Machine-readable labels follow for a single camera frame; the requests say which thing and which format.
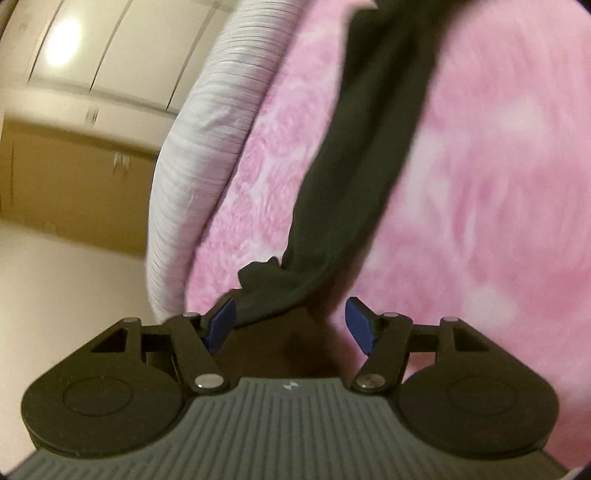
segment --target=small logo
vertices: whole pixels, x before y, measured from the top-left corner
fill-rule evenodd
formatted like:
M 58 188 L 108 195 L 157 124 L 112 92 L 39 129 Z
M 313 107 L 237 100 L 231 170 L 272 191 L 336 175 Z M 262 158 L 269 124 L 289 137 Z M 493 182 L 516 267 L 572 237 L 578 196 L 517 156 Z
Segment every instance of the small logo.
M 287 382 L 283 384 L 283 388 L 289 391 L 297 390 L 298 388 L 300 388 L 300 384 L 297 382 Z

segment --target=pink blanket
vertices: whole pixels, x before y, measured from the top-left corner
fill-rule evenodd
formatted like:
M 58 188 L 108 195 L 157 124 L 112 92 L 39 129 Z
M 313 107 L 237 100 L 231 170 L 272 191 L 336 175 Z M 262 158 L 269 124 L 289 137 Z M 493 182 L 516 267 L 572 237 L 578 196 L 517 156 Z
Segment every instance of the pink blanket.
M 337 93 L 355 0 L 316 0 L 196 250 L 190 310 L 237 270 L 280 255 Z M 591 455 L 591 17 L 574 0 L 488 0 L 440 54 L 411 157 L 330 321 L 350 374 L 364 357 L 344 300 L 437 324 L 459 316 L 548 379 L 561 401 L 548 451 Z

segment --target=white pillow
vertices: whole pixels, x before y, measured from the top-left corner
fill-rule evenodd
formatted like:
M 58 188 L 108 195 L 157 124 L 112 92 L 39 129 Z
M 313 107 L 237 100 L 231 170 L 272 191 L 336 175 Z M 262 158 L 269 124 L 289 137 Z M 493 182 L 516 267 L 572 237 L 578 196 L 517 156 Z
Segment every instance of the white pillow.
M 243 0 L 164 141 L 150 198 L 148 297 L 184 312 L 193 252 L 232 174 L 307 0 Z

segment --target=gray ribbed surface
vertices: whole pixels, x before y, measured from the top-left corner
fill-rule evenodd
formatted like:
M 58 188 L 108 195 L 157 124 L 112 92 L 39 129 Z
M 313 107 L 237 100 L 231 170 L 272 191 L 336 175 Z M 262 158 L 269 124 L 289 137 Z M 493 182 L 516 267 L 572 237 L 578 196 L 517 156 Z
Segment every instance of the gray ribbed surface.
M 107 460 L 40 451 L 11 480 L 554 480 L 565 474 L 536 452 L 484 462 L 456 458 L 409 434 L 382 398 L 340 380 L 243 379 L 202 397 L 144 450 Z

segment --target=black fabric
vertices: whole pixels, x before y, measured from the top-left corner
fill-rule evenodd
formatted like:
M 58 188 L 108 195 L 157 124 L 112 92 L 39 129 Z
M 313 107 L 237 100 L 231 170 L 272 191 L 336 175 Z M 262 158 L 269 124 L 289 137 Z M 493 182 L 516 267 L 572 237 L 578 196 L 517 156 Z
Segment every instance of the black fabric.
M 374 231 L 408 154 L 452 0 L 382 0 L 350 23 L 339 99 L 288 245 L 239 272 L 238 325 L 305 304 Z

